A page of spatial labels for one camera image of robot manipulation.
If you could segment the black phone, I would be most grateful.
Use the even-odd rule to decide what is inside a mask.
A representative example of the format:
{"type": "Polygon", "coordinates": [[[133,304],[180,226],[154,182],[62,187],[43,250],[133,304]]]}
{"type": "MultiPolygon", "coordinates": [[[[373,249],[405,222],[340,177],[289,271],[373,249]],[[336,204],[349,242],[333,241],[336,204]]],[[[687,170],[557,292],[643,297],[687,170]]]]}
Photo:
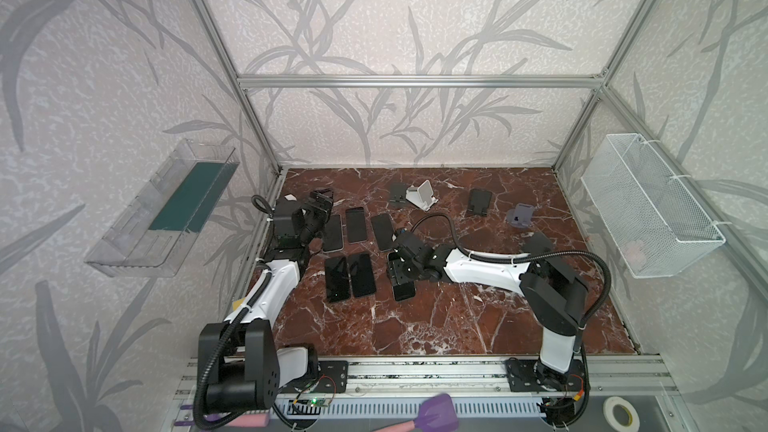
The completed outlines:
{"type": "Polygon", "coordinates": [[[344,247],[342,221],[339,214],[332,215],[325,224],[322,232],[322,251],[331,253],[344,247]]]}
{"type": "Polygon", "coordinates": [[[415,297],[416,286],[414,281],[393,278],[391,283],[394,299],[396,302],[402,302],[415,297]]]}
{"type": "Polygon", "coordinates": [[[376,281],[369,253],[350,255],[348,257],[348,272],[352,293],[355,298],[376,293],[376,281]]]}
{"type": "Polygon", "coordinates": [[[366,212],[363,207],[353,207],[345,211],[346,235],[350,244],[365,242],[368,239],[366,212]]]}
{"type": "Polygon", "coordinates": [[[337,303],[351,297],[350,279],[345,256],[330,257],[324,262],[326,300],[337,303]]]}
{"type": "Polygon", "coordinates": [[[387,213],[373,216],[371,218],[371,226],[378,249],[382,252],[391,251],[395,240],[391,216],[387,213]]]}

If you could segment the grey phone stand front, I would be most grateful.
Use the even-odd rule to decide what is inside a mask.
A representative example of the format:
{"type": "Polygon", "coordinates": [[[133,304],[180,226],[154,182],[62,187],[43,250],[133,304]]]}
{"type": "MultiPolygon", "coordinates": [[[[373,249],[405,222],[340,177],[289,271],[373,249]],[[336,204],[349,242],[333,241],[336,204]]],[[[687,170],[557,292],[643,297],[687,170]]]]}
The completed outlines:
{"type": "Polygon", "coordinates": [[[552,252],[555,249],[551,240],[541,232],[535,232],[527,239],[523,251],[531,255],[539,255],[552,252]]]}

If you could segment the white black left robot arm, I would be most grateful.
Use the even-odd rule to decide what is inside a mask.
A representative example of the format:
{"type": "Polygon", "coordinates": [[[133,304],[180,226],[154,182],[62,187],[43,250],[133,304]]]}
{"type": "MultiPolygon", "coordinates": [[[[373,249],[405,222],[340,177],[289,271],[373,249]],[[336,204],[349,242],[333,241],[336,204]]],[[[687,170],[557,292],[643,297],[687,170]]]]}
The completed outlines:
{"type": "Polygon", "coordinates": [[[284,387],[310,385],[319,378],[314,347],[279,349],[272,326],[306,273],[310,244],[331,217],[333,192],[315,190],[303,201],[283,197],[270,204],[260,195],[251,201],[267,215],[272,235],[257,261],[259,279],[242,304],[199,335],[193,412],[207,427],[247,411],[268,410],[284,387]]]}

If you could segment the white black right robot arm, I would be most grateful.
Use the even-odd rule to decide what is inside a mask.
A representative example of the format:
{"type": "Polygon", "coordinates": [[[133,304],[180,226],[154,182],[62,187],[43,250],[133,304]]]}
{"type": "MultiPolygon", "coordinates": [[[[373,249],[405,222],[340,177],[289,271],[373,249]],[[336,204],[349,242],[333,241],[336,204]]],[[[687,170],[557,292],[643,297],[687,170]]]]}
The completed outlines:
{"type": "Polygon", "coordinates": [[[396,233],[390,263],[409,280],[474,283],[518,294],[543,327],[537,373],[558,379],[568,374],[586,324],[605,301],[586,305],[588,283],[562,260],[553,244],[536,233],[517,255],[483,254],[456,244],[435,247],[408,230],[396,233]]]}

